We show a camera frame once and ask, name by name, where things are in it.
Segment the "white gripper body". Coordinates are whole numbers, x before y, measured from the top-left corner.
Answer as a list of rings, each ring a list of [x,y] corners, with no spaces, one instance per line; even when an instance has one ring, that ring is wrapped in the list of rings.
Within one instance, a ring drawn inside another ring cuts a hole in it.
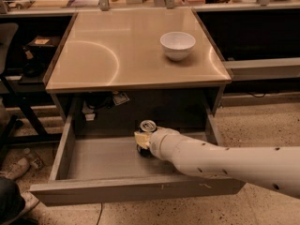
[[[160,160],[173,162],[175,146],[179,143],[181,134],[170,128],[158,129],[150,136],[150,152]]]

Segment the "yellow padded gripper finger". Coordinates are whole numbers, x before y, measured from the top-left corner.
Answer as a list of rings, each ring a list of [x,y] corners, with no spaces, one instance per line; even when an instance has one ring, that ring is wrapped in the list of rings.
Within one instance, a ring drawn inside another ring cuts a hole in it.
[[[134,132],[134,138],[135,138],[136,144],[138,144],[143,149],[150,148],[151,136],[152,136],[151,132],[140,132],[140,131]]]

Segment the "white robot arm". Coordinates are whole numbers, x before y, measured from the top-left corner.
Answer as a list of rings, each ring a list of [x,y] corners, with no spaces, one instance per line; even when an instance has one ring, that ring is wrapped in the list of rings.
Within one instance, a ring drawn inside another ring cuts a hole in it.
[[[300,198],[300,149],[222,147],[170,128],[134,133],[136,143],[188,176],[225,176]]]

